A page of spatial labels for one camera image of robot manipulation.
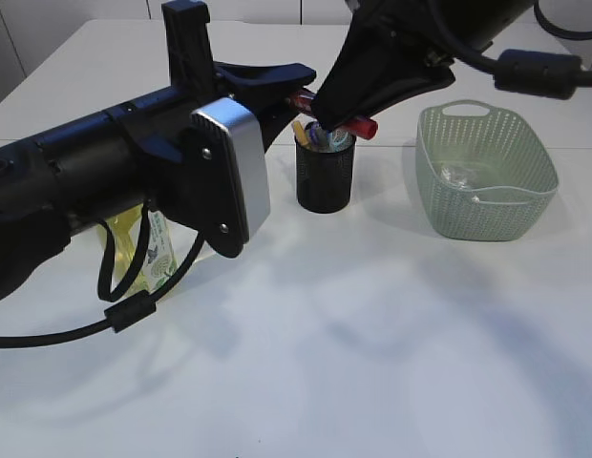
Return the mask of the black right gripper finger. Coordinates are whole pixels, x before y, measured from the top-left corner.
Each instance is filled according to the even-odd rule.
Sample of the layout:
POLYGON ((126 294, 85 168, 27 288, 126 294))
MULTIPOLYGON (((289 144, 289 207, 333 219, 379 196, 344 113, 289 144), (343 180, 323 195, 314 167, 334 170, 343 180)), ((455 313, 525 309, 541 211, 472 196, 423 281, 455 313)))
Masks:
POLYGON ((426 9, 356 9, 311 108, 326 129, 455 83, 426 9))

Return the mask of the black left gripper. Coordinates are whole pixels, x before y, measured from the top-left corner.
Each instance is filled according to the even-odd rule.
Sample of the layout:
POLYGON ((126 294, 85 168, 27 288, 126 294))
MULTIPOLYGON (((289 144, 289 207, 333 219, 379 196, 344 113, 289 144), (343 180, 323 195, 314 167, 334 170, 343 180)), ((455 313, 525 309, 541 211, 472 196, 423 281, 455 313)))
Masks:
POLYGON ((180 147, 191 113, 214 101, 214 119, 255 115, 265 158, 287 118, 297 116, 288 100, 317 76, 301 63, 214 63, 204 2, 170 1, 161 11, 171 86, 105 112, 104 123, 111 130, 104 146, 107 210, 130 208, 145 199, 160 210, 192 210, 180 147))

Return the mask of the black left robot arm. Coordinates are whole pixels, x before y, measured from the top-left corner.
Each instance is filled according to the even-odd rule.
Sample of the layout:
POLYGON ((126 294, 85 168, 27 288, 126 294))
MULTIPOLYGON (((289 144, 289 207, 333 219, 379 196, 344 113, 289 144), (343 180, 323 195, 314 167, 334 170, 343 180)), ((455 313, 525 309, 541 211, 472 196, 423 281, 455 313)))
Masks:
POLYGON ((140 204, 230 259, 268 217, 264 156, 315 71, 216 61, 205 3, 162 13, 166 88, 0 147, 0 301, 74 235, 140 204))

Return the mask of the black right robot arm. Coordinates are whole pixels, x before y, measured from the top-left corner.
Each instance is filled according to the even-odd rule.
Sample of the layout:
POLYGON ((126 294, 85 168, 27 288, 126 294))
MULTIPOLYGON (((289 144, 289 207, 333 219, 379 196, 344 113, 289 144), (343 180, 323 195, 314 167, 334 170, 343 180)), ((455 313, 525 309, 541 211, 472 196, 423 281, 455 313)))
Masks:
POLYGON ((456 60, 476 63, 530 1, 349 1, 348 34, 311 104, 334 129, 451 86, 456 60))

